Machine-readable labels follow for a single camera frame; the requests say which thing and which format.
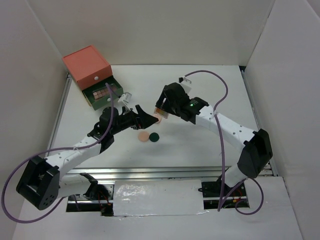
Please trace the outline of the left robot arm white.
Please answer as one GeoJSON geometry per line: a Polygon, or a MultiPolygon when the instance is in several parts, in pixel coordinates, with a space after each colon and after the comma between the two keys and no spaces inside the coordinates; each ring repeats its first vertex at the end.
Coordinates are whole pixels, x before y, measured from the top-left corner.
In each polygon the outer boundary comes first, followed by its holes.
{"type": "Polygon", "coordinates": [[[158,119],[146,113],[139,105],[136,111],[106,107],[93,130],[80,142],[45,158],[31,158],[16,187],[17,192],[38,210],[47,209],[58,198],[82,195],[95,198],[104,187],[89,173],[66,176],[81,163],[100,155],[114,143],[114,136],[121,131],[147,129],[158,119]]]}

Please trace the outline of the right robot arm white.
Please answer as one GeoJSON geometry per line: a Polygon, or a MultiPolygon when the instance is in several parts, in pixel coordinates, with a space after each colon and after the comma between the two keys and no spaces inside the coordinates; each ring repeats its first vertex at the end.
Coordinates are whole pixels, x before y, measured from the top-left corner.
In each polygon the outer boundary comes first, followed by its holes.
{"type": "Polygon", "coordinates": [[[237,164],[227,169],[225,178],[217,184],[218,192],[223,196],[230,195],[240,181],[256,178],[273,157],[267,131],[244,127],[218,113],[203,99],[190,98],[179,83],[165,85],[155,107],[164,118],[171,114],[217,135],[222,133],[223,140],[240,152],[237,164]]]}

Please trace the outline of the mauve eyeshadow palette clear case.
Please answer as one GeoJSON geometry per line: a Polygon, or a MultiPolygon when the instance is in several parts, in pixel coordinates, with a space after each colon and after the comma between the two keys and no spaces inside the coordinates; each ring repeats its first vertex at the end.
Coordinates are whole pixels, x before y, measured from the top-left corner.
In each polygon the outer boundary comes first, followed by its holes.
{"type": "MultiPolygon", "coordinates": [[[[117,90],[117,88],[115,87],[115,86],[109,86],[110,87],[110,89],[111,89],[111,92],[114,94],[114,95],[116,95],[116,97],[119,97],[119,94],[118,93],[116,93],[116,90],[117,90]]],[[[96,89],[96,90],[94,90],[93,92],[92,92],[92,95],[93,95],[93,99],[95,100],[95,101],[97,101],[97,100],[99,100],[99,99],[101,99],[101,98],[103,98],[103,97],[105,97],[105,96],[108,96],[110,93],[109,93],[109,90],[108,90],[108,88],[105,86],[105,87],[101,87],[101,88],[99,88],[99,89],[96,89]]]]}

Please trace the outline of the green drawer box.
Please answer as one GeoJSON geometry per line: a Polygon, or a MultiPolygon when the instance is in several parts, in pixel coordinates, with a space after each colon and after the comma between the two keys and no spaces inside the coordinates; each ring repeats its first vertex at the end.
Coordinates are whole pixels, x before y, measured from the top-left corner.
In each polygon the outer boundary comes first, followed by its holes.
{"type": "Polygon", "coordinates": [[[96,111],[111,105],[113,101],[119,99],[124,93],[123,87],[118,83],[114,76],[110,76],[82,91],[88,104],[96,111]]]}

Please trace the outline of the colourful square eyeshadow palette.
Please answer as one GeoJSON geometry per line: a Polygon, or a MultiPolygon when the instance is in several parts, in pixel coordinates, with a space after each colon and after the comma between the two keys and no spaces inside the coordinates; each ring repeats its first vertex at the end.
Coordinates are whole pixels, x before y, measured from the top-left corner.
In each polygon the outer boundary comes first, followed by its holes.
{"type": "Polygon", "coordinates": [[[156,107],[154,109],[154,113],[161,116],[162,118],[165,118],[165,119],[167,119],[169,117],[169,113],[167,113],[166,111],[164,111],[163,109],[158,108],[158,107],[156,107]]]}

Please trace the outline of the orange drawer box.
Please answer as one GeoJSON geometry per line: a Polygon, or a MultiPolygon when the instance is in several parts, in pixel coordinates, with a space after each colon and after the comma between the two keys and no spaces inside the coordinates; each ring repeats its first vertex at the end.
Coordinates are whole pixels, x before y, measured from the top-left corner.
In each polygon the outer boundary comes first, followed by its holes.
{"type": "Polygon", "coordinates": [[[111,65],[93,45],[64,56],[62,61],[81,91],[113,75],[111,65]]]}

